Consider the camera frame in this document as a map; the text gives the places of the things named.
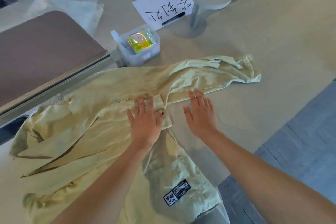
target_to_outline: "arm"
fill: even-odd
[[[286,173],[267,164],[218,131],[211,100],[195,90],[184,107],[191,132],[226,165],[263,217],[273,224],[336,223],[336,205]]]
[[[161,132],[162,113],[154,115],[153,98],[145,108],[144,98],[134,100],[131,123],[132,143],[119,158],[69,205],[52,224],[114,224],[143,159]]]

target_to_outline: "iridescent package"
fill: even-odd
[[[145,29],[130,35],[127,41],[132,46],[136,54],[143,52],[144,50],[149,49],[157,44],[149,29]]]

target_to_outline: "right hand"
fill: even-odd
[[[205,98],[203,92],[195,89],[189,91],[192,113],[188,106],[184,106],[184,114],[191,132],[203,139],[211,131],[218,130],[217,118],[210,98]]]

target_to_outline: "hand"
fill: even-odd
[[[149,97],[147,110],[144,97],[139,97],[134,100],[134,114],[135,117],[133,117],[131,110],[127,110],[132,140],[140,148],[149,151],[159,138],[162,112],[154,114],[153,97]]]
[[[195,89],[189,91],[192,113],[189,107],[183,107],[185,117],[191,132],[203,139],[212,130],[218,130],[217,118],[210,98],[205,98],[203,92]]]

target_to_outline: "white paper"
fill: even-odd
[[[137,0],[133,2],[134,7],[139,12],[144,21],[154,30],[158,30],[179,18],[165,24],[174,16],[185,12],[185,16],[193,11],[194,1],[192,0]]]

